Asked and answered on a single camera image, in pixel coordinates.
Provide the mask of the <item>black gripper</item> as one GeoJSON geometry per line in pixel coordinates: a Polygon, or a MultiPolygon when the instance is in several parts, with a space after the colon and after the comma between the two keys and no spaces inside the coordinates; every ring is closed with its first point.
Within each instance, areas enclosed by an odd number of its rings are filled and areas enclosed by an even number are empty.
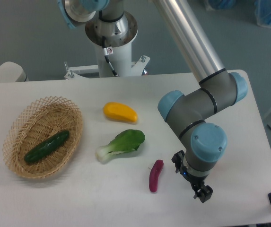
{"type": "Polygon", "coordinates": [[[195,193],[193,198],[198,198],[201,203],[204,203],[208,201],[213,194],[213,189],[209,185],[205,185],[204,182],[209,172],[194,170],[189,164],[184,165],[184,156],[184,151],[178,151],[173,155],[171,161],[175,165],[175,172],[180,173],[191,184],[195,193]]]}

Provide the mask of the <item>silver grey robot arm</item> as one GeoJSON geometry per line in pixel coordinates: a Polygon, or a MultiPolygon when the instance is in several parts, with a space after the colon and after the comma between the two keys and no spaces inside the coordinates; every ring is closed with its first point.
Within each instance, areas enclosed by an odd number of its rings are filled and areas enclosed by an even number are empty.
{"type": "MultiPolygon", "coordinates": [[[[190,184],[195,198],[205,202],[213,190],[205,178],[222,157],[227,136],[206,119],[242,100],[246,80],[228,73],[185,0],[154,2],[200,88],[188,95],[171,91],[161,98],[158,111],[185,150],[174,154],[176,171],[190,184]]],[[[60,0],[60,12],[69,28],[84,25],[96,47],[100,77],[127,77],[138,71],[131,62],[131,43],[138,27],[121,0],[60,0]]]]}

